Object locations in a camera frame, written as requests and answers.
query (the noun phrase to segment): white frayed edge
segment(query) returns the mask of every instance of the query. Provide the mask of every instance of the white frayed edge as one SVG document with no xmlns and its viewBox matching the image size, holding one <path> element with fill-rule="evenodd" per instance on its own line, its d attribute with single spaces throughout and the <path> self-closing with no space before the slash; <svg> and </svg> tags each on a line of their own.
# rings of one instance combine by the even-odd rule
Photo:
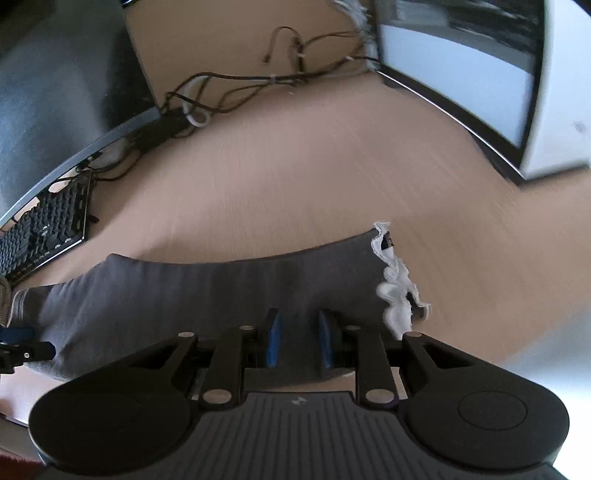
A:
<svg viewBox="0 0 591 480">
<path fill-rule="evenodd" d="M 423 309 L 423 320 L 429 316 L 431 305 L 422 303 L 418 296 L 417 286 L 408 278 L 408 268 L 404 262 L 394 254 L 394 247 L 382 250 L 382 240 L 388 233 L 389 222 L 375 222 L 374 227 L 378 231 L 378 236 L 371 240 L 371 248 L 374 254 L 386 263 L 384 269 L 384 279 L 376 288 L 376 294 L 382 300 L 387 301 L 390 306 L 384 310 L 384 323 L 392 334 L 401 340 L 403 334 L 413 329 L 411 322 L 412 309 L 407 300 L 407 294 L 410 293 L 414 303 Z"/>
</svg>

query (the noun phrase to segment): silver screw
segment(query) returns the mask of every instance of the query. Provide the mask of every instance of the silver screw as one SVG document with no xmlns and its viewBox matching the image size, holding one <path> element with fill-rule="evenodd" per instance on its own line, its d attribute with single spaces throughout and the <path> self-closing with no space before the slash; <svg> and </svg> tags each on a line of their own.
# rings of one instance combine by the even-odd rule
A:
<svg viewBox="0 0 591 480">
<path fill-rule="evenodd" d="M 223 405 L 232 399 L 232 394 L 223 388 L 214 388 L 212 390 L 207 390 L 203 394 L 203 399 L 212 405 Z"/>
<path fill-rule="evenodd" d="M 378 405 L 386 405 L 394 399 L 395 395 L 390 390 L 384 388 L 374 388 L 365 394 L 367 401 L 377 403 Z"/>
</svg>

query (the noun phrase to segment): computer monitor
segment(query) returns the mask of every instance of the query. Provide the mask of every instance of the computer monitor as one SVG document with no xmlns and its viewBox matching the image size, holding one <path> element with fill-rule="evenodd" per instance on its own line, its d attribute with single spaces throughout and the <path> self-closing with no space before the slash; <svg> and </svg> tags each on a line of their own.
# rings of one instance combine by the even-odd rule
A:
<svg viewBox="0 0 591 480">
<path fill-rule="evenodd" d="M 0 225 L 158 117 L 119 0 L 0 2 Z"/>
<path fill-rule="evenodd" d="M 544 1 L 376 0 L 382 74 L 519 169 L 535 112 Z"/>
</svg>

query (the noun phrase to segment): gray fabric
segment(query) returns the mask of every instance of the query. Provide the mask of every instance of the gray fabric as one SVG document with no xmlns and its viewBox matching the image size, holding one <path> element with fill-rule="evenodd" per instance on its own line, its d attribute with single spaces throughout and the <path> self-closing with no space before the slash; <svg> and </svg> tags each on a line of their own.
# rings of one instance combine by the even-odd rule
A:
<svg viewBox="0 0 591 480">
<path fill-rule="evenodd" d="M 381 323 L 387 307 L 375 289 L 382 263 L 370 230 L 321 247 L 226 263 L 163 264 L 111 254 L 66 283 L 19 291 L 11 326 L 31 325 L 57 350 L 29 364 L 69 380 L 142 348 L 191 331 L 217 338 L 226 328 L 258 325 L 271 307 L 282 313 L 278 366 L 253 370 L 253 388 L 320 378 L 318 310 L 340 310 Z"/>
</svg>

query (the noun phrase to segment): white side panel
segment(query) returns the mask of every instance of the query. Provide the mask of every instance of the white side panel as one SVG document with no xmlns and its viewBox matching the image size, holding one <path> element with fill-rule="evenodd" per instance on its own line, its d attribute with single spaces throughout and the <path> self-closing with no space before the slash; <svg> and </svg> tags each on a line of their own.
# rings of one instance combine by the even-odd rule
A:
<svg viewBox="0 0 591 480">
<path fill-rule="evenodd" d="M 521 171 L 526 178 L 591 161 L 591 17 L 546 1 L 543 73 Z"/>
<path fill-rule="evenodd" d="M 533 76 L 445 38 L 382 25 L 384 63 L 453 100 L 521 145 Z"/>
</svg>

